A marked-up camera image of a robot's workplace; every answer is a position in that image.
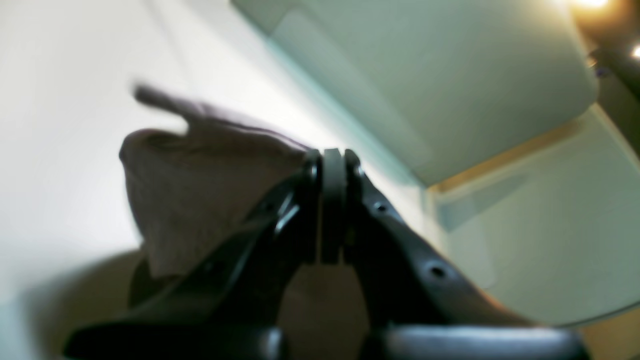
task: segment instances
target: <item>light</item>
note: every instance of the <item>light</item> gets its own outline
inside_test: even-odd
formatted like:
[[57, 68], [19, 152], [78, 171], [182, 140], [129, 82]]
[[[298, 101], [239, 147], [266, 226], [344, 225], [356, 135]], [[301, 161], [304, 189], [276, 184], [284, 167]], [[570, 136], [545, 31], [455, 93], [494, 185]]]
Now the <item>light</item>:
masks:
[[590, 8], [601, 8], [605, 6], [609, 0], [575, 0], [575, 2]]

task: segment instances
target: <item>white surface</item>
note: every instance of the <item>white surface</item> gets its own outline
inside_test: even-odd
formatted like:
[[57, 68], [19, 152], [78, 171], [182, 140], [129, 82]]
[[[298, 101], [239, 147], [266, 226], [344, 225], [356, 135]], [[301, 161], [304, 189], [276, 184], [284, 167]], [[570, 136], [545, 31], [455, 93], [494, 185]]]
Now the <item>white surface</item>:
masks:
[[277, 19], [264, 25], [273, 41], [427, 185], [566, 123], [596, 98], [562, 1], [234, 3], [259, 23]]
[[440, 204], [453, 261], [506, 306], [558, 325], [640, 302], [640, 163], [597, 105], [569, 129]]
[[[138, 106], [129, 94], [135, 79], [243, 111], [309, 145], [354, 148], [410, 225], [436, 234], [422, 188], [368, 132], [328, 99], [305, 95], [225, 1], [196, 5], [0, 3], [0, 334], [11, 334], [0, 336], [0, 359], [52, 357], [60, 334], [124, 306], [121, 281], [109, 288], [117, 301], [78, 295], [75, 306], [103, 303], [91, 316], [65, 322], [66, 312], [53, 310], [88, 267], [138, 246], [118, 160], [123, 137], [184, 127]], [[37, 334], [52, 347], [34, 348]]]

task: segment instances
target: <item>cloth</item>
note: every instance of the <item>cloth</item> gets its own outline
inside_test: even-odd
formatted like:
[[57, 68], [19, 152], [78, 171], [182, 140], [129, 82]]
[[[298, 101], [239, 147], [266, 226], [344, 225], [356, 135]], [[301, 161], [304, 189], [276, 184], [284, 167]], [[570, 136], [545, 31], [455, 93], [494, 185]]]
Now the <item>cloth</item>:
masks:
[[[272, 186], [302, 166], [308, 147], [257, 120], [148, 86], [136, 98], [189, 125], [185, 135], [137, 131], [120, 151], [150, 277], [167, 280], [221, 245]], [[296, 359], [356, 359], [369, 324], [353, 268], [302, 266], [277, 325]]]
[[271, 187], [302, 166], [308, 147], [258, 120], [149, 86], [135, 96], [189, 126], [185, 135], [136, 131], [120, 150], [152, 277], [186, 275]]

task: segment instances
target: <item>white wall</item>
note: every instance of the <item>white wall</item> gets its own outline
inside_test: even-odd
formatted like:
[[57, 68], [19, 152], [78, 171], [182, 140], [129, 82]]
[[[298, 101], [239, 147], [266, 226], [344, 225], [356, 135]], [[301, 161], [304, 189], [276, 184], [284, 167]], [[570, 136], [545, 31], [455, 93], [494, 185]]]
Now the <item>white wall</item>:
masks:
[[[0, 336], [0, 358], [51, 357], [71, 328], [124, 308], [134, 261], [95, 265], [140, 242], [118, 150], [136, 129], [184, 127], [135, 104], [135, 79], [243, 111], [309, 145], [355, 149], [408, 223], [437, 241], [419, 183], [284, 62], [224, 0], [0, 2], [0, 334], [12, 334]], [[74, 289], [90, 279], [110, 283], [97, 292], [110, 297]], [[79, 304], [95, 311], [65, 321]]]
[[640, 167], [599, 106], [451, 179], [450, 257], [506, 306], [571, 324], [640, 300]]

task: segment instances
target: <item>ceiling light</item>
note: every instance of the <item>ceiling light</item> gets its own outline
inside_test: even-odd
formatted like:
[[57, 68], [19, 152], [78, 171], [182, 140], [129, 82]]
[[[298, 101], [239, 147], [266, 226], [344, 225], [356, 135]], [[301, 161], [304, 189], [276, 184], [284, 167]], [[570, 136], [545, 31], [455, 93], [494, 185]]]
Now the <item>ceiling light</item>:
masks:
[[601, 8], [605, 6], [609, 0], [575, 0], [575, 2], [590, 8]]

